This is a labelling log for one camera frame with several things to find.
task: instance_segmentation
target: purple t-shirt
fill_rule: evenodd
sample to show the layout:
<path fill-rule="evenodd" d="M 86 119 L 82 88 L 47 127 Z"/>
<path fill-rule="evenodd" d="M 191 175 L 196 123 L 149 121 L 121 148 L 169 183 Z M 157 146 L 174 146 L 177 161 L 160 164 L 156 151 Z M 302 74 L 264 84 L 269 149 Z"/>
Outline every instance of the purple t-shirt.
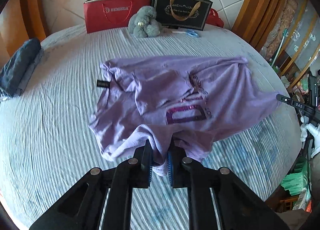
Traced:
<path fill-rule="evenodd" d="M 280 104 L 261 92 L 241 56 L 112 59 L 100 65 L 104 89 L 89 127 L 107 160 L 132 155 L 148 139 L 153 170 L 167 173 L 173 136 L 187 156 L 202 161 L 212 143 L 244 131 Z"/>

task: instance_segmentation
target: bed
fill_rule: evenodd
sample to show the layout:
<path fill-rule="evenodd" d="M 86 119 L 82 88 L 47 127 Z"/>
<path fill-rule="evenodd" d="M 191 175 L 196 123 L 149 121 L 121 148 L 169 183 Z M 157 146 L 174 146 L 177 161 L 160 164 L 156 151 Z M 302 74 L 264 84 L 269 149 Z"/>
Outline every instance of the bed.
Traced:
<path fill-rule="evenodd" d="M 231 31 L 206 25 L 200 38 L 162 34 L 136 39 L 126 28 L 87 34 L 72 27 L 42 41 L 44 54 L 20 98 L 0 103 L 0 189 L 14 217 L 29 227 L 92 167 L 109 169 L 88 128 L 101 88 L 99 64 L 111 58 L 160 55 L 235 56 L 249 60 L 263 91 L 287 95 L 279 77 L 247 42 Z M 215 142 L 203 165 L 229 167 L 266 200 L 301 149 L 294 108 L 282 104 L 252 128 Z M 134 189 L 132 229 L 186 229 L 186 189 L 172 190 L 168 177 L 153 173 L 148 190 Z"/>

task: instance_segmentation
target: hand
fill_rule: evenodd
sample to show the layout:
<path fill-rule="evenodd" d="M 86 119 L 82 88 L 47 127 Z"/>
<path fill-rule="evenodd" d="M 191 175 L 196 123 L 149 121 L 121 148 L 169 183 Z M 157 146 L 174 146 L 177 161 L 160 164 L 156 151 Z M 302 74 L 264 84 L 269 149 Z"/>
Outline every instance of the hand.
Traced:
<path fill-rule="evenodd" d="M 302 116 L 301 121 L 303 122 L 303 124 L 301 124 L 300 126 L 300 140 L 302 142 L 306 141 L 308 135 L 307 130 L 311 133 L 311 135 L 313 135 L 315 139 L 315 149 L 311 154 L 311 158 L 313 158 L 316 154 L 320 152 L 320 124 L 318 124 L 318 127 L 315 127 L 313 124 L 309 123 L 309 118 L 306 116 Z"/>

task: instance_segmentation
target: blue scissor handle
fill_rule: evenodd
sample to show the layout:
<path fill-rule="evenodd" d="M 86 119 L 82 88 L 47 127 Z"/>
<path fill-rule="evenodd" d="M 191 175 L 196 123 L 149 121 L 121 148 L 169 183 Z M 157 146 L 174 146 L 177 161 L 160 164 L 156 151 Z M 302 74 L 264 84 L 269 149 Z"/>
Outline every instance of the blue scissor handle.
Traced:
<path fill-rule="evenodd" d="M 188 34 L 188 35 L 191 36 L 191 37 L 199 37 L 198 33 L 194 32 L 194 31 L 191 30 L 191 29 L 188 29 L 188 30 L 186 31 L 186 34 Z"/>

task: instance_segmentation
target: stuffed bunny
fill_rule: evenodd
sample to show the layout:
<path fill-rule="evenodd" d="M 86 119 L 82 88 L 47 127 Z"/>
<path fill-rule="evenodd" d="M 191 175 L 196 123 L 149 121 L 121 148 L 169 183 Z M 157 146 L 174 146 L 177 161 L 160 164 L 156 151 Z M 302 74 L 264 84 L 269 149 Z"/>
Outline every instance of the stuffed bunny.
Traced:
<path fill-rule="evenodd" d="M 129 20 L 129 33 L 137 38 L 158 36 L 162 26 L 156 21 L 156 15 L 154 7 L 141 7 Z"/>

